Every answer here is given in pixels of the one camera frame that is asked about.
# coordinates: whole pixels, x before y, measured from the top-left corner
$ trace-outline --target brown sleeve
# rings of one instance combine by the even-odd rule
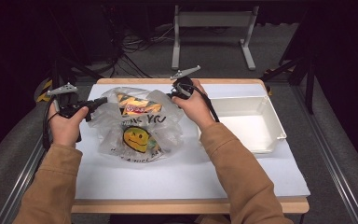
[[[53,144],[25,191],[13,223],[70,224],[81,157],[79,150]]]
[[[200,140],[227,193],[232,223],[293,223],[283,216],[274,185],[255,156],[225,125],[215,123]]]

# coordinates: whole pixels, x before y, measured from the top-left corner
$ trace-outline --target white metal frame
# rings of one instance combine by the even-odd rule
[[[250,70],[255,70],[255,63],[249,50],[249,41],[252,31],[255,27],[258,7],[253,11],[179,11],[179,6],[175,6],[174,31],[175,41],[173,44],[172,69],[179,69],[180,55],[180,37],[179,27],[202,27],[202,26],[220,26],[220,27],[246,27],[246,37],[240,39],[240,45],[245,56],[245,60]]]

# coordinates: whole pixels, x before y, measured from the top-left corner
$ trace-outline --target person's right arm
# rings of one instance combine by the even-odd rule
[[[197,80],[193,82],[205,92]],[[273,183],[255,156],[224,124],[214,121],[200,94],[194,91],[188,100],[172,100],[200,127],[201,143],[230,202],[231,222],[292,223],[283,216]]]

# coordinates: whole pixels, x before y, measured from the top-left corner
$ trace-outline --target hand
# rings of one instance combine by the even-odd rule
[[[206,94],[197,79],[191,80],[195,87]],[[193,91],[193,94],[187,100],[173,96],[172,101],[185,111],[186,115],[200,127],[201,131],[215,123],[209,107],[197,91]]]
[[[86,117],[89,108],[84,106],[79,109],[70,119],[56,115],[56,108],[51,104],[48,111],[50,129],[53,136],[53,143],[67,147],[75,147],[76,140],[80,134],[79,124]]]

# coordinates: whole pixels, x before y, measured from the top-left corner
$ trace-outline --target person's left hand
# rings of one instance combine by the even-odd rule
[[[89,108],[80,108],[70,119],[55,115],[56,108],[51,104],[48,117],[51,118],[49,124],[53,137],[53,143],[67,147],[76,147],[76,140],[80,134],[79,124],[86,117]]]

